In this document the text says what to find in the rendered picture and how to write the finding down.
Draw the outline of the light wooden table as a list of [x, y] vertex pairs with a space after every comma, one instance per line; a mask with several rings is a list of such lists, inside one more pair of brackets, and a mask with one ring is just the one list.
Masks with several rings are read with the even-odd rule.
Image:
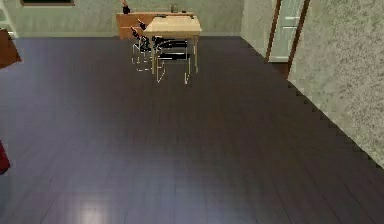
[[[155, 17], [143, 31], [143, 35], [150, 39], [151, 48], [154, 46], [152, 40], [154, 36], [191, 39], [193, 41], [195, 71], [198, 71], [198, 41], [201, 32], [202, 28], [196, 16], [167, 16]], [[152, 48], [152, 73], [155, 73], [157, 67], [156, 56], [157, 53]]]

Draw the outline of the brown wooden sideboard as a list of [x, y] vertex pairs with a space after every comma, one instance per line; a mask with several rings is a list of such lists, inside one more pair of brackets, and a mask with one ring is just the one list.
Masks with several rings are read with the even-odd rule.
[[132, 30], [134, 28], [139, 34], [143, 32], [140, 23], [149, 25], [156, 16], [192, 16], [193, 12], [171, 13], [171, 12], [131, 12], [129, 14], [117, 13], [116, 21], [118, 35], [120, 39], [133, 39]]

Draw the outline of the pale room door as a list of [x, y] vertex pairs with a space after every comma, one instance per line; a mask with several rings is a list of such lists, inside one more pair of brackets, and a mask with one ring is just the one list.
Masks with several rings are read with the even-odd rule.
[[303, 22], [305, 0], [273, 0], [274, 10], [266, 50], [266, 62], [287, 79]]

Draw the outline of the dark framed window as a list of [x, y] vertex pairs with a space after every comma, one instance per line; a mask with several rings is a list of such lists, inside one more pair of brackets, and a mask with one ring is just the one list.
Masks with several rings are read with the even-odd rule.
[[20, 0], [22, 6], [74, 6], [74, 0]]

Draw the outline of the brown wooden furniture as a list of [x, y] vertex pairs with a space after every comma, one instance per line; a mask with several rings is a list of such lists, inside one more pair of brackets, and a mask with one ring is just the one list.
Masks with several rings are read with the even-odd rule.
[[8, 67], [22, 59], [6, 29], [0, 29], [0, 69]]

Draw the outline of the black metal-frame chair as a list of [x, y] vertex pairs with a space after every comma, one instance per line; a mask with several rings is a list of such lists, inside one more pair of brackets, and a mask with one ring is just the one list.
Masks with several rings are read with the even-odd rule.
[[132, 44], [131, 62], [136, 66], [138, 72], [151, 70], [151, 48], [149, 39], [139, 33], [137, 28], [130, 27], [135, 42]]
[[191, 76], [191, 54], [188, 52], [188, 41], [168, 39], [168, 38], [155, 38], [155, 78], [157, 82], [163, 79], [166, 73], [166, 61], [185, 61], [186, 69], [184, 71], [184, 84], [187, 85]]

